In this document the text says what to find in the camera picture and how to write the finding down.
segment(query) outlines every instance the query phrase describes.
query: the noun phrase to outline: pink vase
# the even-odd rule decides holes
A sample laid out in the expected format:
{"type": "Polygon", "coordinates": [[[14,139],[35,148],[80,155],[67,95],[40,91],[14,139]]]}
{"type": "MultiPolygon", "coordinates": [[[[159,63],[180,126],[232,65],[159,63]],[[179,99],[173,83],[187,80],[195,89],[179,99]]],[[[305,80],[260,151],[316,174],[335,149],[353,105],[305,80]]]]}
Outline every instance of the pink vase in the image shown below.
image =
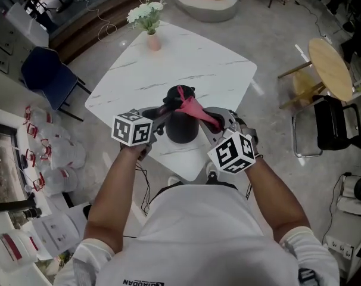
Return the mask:
{"type": "Polygon", "coordinates": [[[147,39],[148,47],[153,51],[158,51],[161,48],[161,43],[159,41],[157,34],[147,35],[147,36],[148,36],[147,39]]]}

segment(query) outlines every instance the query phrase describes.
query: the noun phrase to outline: plastic bag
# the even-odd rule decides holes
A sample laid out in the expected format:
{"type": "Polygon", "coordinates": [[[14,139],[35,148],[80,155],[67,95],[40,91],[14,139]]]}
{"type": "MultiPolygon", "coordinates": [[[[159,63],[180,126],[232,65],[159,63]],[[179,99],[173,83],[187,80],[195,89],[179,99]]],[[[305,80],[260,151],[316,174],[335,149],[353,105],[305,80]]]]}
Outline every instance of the plastic bag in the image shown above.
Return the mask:
{"type": "Polygon", "coordinates": [[[50,197],[76,189],[77,176],[70,167],[49,169],[39,173],[39,178],[33,182],[33,186],[36,191],[42,189],[44,195],[50,197]]]}
{"type": "Polygon", "coordinates": [[[56,124],[60,125],[61,119],[58,115],[53,115],[50,112],[47,112],[39,107],[26,107],[24,112],[24,123],[31,123],[37,128],[43,128],[45,124],[56,124]]]}
{"type": "Polygon", "coordinates": [[[37,246],[27,232],[10,230],[0,234],[0,267],[4,272],[15,272],[38,261],[37,246]]]}
{"type": "Polygon", "coordinates": [[[34,140],[30,148],[26,150],[26,160],[31,162],[32,167],[37,167],[40,172],[51,169],[51,145],[47,139],[39,142],[34,140]]]}
{"type": "Polygon", "coordinates": [[[45,124],[43,128],[38,128],[38,134],[37,137],[42,139],[47,139],[50,141],[52,138],[64,138],[64,139],[70,139],[71,135],[67,131],[67,129],[55,125],[55,124],[45,124]]]}
{"type": "Polygon", "coordinates": [[[78,169],[85,164],[85,149],[80,143],[68,139],[53,138],[51,146],[51,169],[70,166],[78,169]]]}

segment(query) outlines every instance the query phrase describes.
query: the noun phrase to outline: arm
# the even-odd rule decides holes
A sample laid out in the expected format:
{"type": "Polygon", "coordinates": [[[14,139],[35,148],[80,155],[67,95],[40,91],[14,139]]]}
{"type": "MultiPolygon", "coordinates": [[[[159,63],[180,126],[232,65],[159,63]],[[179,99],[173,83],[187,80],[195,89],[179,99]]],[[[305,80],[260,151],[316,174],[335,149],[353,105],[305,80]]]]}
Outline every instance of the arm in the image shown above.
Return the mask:
{"type": "Polygon", "coordinates": [[[310,227],[301,204],[262,158],[257,157],[256,164],[245,172],[275,241],[279,242],[288,231],[298,226],[310,227]]]}
{"type": "Polygon", "coordinates": [[[99,190],[88,216],[84,240],[100,240],[115,253],[122,250],[123,231],[132,205],[135,166],[142,147],[124,147],[99,190]]]}

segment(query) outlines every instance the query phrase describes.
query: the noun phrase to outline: concrete floor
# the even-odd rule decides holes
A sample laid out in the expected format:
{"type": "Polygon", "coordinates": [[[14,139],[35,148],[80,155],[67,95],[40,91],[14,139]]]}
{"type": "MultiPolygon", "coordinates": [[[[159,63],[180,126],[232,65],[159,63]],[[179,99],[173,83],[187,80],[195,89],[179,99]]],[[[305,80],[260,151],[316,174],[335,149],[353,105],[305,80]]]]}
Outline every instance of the concrete floor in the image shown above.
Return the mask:
{"type": "MultiPolygon", "coordinates": [[[[344,172],[361,175],[361,151],[349,147],[341,151],[326,151],[321,157],[307,159],[298,159],[293,154],[291,114],[294,108],[278,108],[280,103],[290,98],[292,79],[290,76],[278,81],[277,75],[304,63],[296,46],[308,55],[309,40],[319,37],[315,17],[293,1],[284,6],[275,0],[269,9],[269,0],[242,0],[238,13],[232,20],[202,23],[179,10],[173,0],[165,1],[167,5],[162,20],[209,38],[257,64],[254,81],[237,112],[250,127],[257,129],[259,152],[264,154],[268,164],[297,196],[312,229],[321,239],[330,220],[328,207],[334,184],[344,172]]],[[[333,35],[339,27],[321,2],[301,1],[317,14],[321,32],[332,39],[334,47],[339,48],[339,44],[349,38],[343,31],[333,35]]],[[[70,68],[93,90],[138,33],[139,31],[128,27],[119,30],[115,35],[89,48],[70,64],[70,68]]],[[[88,156],[85,167],[77,170],[80,186],[72,193],[75,203],[92,200],[96,196],[108,167],[119,152],[118,143],[110,138],[110,128],[84,107],[86,97],[81,89],[75,89],[69,99],[70,111],[84,118],[83,123],[63,116],[64,126],[85,146],[88,156]]],[[[314,114],[308,111],[301,119],[297,125],[299,141],[305,145],[305,150],[313,151],[316,139],[314,114]]],[[[349,135],[354,134],[354,117],[351,114],[348,115],[348,123],[349,135]]],[[[142,166],[148,170],[153,198],[160,188],[167,185],[167,178],[173,173],[150,157],[142,162],[142,166]]],[[[206,176],[202,171],[197,183],[204,183],[205,180],[206,176]]],[[[244,173],[236,177],[225,175],[222,180],[235,184],[245,194],[248,179],[244,173]]],[[[146,183],[138,172],[133,192],[133,200],[138,206],[142,203],[145,191],[146,183]]],[[[269,227],[257,209],[253,194],[249,202],[265,233],[269,234],[269,227]]]]}

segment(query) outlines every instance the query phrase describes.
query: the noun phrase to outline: green leaves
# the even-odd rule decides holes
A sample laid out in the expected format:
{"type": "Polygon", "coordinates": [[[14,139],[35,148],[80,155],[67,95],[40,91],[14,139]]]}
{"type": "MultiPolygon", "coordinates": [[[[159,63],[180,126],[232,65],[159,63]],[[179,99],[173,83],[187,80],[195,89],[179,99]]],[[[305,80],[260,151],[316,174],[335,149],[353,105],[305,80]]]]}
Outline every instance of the green leaves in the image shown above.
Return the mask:
{"type": "Polygon", "coordinates": [[[159,26],[160,12],[157,10],[152,10],[147,17],[139,18],[136,23],[139,28],[144,31],[147,31],[149,35],[155,33],[156,28],[159,26]]]}

